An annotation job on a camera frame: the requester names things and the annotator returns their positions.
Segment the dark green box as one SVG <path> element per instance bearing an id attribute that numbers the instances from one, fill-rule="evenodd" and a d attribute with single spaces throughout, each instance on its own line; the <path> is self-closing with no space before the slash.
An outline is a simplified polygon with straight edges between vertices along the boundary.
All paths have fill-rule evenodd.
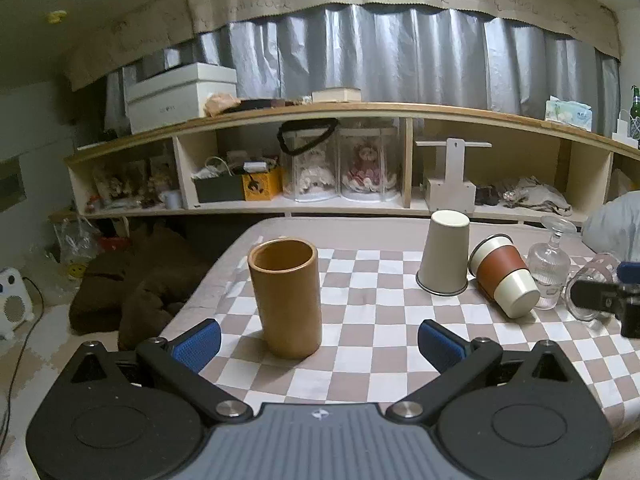
<path id="1" fill-rule="evenodd" d="M 244 200 L 243 179 L 239 174 L 193 180 L 201 204 Z"/>

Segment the tissue pack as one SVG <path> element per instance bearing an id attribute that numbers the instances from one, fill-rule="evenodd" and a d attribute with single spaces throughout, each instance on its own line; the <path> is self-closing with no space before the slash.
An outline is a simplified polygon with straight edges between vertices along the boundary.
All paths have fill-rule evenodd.
<path id="1" fill-rule="evenodd" d="M 592 109 L 589 105 L 576 101 L 563 101 L 556 96 L 549 96 L 544 119 L 586 131 L 592 129 Z"/>

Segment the cream cup upside down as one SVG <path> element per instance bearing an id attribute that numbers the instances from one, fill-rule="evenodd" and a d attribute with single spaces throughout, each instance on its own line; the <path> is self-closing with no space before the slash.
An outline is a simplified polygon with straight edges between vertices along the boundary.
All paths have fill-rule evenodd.
<path id="1" fill-rule="evenodd" d="M 470 219 L 462 212 L 438 210 L 428 225 L 416 282 L 437 296 L 457 296 L 468 286 Z"/>

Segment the grey pillow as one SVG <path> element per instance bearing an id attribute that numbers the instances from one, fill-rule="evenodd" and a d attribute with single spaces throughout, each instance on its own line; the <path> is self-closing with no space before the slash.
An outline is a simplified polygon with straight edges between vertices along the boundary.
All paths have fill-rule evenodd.
<path id="1" fill-rule="evenodd" d="M 640 192 L 617 197 L 594 212 L 582 227 L 582 242 L 593 252 L 610 252 L 620 261 L 640 259 Z"/>

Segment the white wooden stand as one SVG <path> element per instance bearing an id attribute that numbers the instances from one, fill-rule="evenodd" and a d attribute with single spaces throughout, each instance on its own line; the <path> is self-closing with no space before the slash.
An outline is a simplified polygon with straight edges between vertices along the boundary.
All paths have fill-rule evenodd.
<path id="1" fill-rule="evenodd" d="M 425 178 L 425 203 L 429 211 L 455 210 L 472 214 L 475 209 L 476 186 L 465 179 L 465 152 L 468 148 L 491 148 L 485 141 L 417 140 L 417 148 L 436 150 L 435 169 Z"/>

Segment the wooden wall shelf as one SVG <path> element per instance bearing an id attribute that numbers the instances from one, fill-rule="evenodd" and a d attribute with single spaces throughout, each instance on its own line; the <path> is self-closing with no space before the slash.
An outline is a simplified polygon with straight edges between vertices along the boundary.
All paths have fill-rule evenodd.
<path id="1" fill-rule="evenodd" d="M 84 148 L 66 162 L 78 211 L 146 214 L 154 181 L 180 214 L 391 214 L 454 208 L 476 220 L 537 222 L 540 211 L 475 203 L 485 184 L 554 186 L 584 223 L 639 177 L 639 152 L 572 126 L 428 104 L 319 103 L 192 119 Z"/>

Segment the small white book box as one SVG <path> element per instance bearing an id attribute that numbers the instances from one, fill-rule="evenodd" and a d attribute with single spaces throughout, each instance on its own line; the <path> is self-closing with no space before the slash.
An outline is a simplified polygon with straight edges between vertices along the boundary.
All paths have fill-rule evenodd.
<path id="1" fill-rule="evenodd" d="M 362 93 L 360 89 L 349 87 L 333 87 L 317 90 L 311 93 L 313 103 L 345 103 L 361 102 Z"/>

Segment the clear glass cup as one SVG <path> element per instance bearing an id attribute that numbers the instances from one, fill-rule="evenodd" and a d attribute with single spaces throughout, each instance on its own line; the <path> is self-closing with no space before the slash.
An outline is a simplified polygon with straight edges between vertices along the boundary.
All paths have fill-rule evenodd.
<path id="1" fill-rule="evenodd" d="M 606 313 L 589 309 L 596 302 L 588 298 L 597 285 L 618 282 L 617 268 L 620 258 L 610 252 L 599 252 L 575 272 L 565 287 L 564 299 L 567 309 L 580 322 L 591 322 L 596 318 L 605 318 Z"/>

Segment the white small heater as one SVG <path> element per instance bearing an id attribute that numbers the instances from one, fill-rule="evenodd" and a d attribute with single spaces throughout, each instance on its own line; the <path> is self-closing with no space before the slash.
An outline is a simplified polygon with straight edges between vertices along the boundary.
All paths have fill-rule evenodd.
<path id="1" fill-rule="evenodd" d="M 34 319 L 32 300 L 19 270 L 5 268 L 0 272 L 0 336 L 14 338 L 14 330 Z"/>

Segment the white storage box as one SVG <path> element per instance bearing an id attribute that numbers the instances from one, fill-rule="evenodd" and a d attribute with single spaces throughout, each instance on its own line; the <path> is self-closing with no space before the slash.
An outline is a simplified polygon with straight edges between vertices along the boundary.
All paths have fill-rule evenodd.
<path id="1" fill-rule="evenodd" d="M 173 68 L 126 90 L 131 133 L 138 134 L 205 116 L 205 102 L 213 94 L 236 96 L 236 70 L 192 63 Z"/>

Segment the clear glass decanter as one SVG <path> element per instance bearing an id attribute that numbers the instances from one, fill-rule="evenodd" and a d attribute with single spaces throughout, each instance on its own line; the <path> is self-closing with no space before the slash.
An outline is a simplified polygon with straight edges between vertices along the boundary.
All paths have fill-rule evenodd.
<path id="1" fill-rule="evenodd" d="M 561 248 L 560 240 L 563 235 L 575 235 L 577 229 L 572 222 L 557 216 L 543 216 L 541 223 L 550 238 L 547 243 L 529 248 L 526 263 L 540 293 L 536 309 L 545 311 L 558 304 L 570 272 L 570 256 Z"/>

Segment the silver grey curtain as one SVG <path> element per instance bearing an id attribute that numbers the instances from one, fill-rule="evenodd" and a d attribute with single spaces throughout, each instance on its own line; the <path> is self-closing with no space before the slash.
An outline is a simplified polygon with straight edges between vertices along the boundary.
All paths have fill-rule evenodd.
<path id="1" fill-rule="evenodd" d="M 242 98 L 352 87 L 367 101 L 433 103 L 541 118 L 556 96 L 590 106 L 608 134 L 620 111 L 616 58 L 517 21 L 431 6 L 318 6 L 237 22 L 105 77 L 104 126 L 128 133 L 136 82 L 194 62 L 235 70 Z"/>

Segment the small grey mug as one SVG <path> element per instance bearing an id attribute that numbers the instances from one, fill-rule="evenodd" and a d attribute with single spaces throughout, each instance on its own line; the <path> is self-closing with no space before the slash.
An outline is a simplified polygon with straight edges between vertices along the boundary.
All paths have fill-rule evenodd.
<path id="1" fill-rule="evenodd" d="M 179 190 L 161 192 L 160 200 L 167 210 L 179 210 L 183 208 L 182 194 Z"/>

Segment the brown bamboo cup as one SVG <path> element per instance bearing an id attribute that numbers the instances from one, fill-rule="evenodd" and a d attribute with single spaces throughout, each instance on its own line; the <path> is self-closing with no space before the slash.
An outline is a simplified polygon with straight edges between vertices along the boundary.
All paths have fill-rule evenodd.
<path id="1" fill-rule="evenodd" d="M 294 361 L 314 354 L 322 341 L 318 249 L 283 237 L 254 247 L 247 262 L 269 351 Z"/>

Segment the green glass bottle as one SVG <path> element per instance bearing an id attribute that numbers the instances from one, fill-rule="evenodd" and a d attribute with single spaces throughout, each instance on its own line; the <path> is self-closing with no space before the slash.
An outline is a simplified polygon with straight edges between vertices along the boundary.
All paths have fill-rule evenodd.
<path id="1" fill-rule="evenodd" d="M 629 110 L 629 135 L 640 140 L 640 88 L 635 84 L 631 87 L 632 100 Z"/>

